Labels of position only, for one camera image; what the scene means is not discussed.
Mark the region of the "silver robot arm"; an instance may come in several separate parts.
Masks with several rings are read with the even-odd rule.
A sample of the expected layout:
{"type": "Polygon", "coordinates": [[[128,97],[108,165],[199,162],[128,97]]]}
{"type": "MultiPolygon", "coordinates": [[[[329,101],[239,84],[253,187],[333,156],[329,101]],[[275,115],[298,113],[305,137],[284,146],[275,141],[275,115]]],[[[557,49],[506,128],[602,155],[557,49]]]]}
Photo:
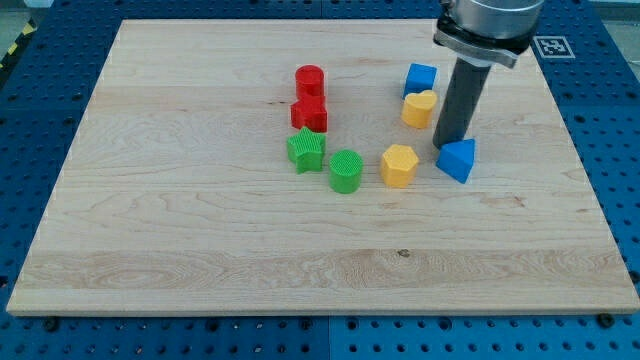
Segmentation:
{"type": "Polygon", "coordinates": [[[515,66],[535,35],[544,0],[448,0],[433,41],[477,67],[515,66]]]}

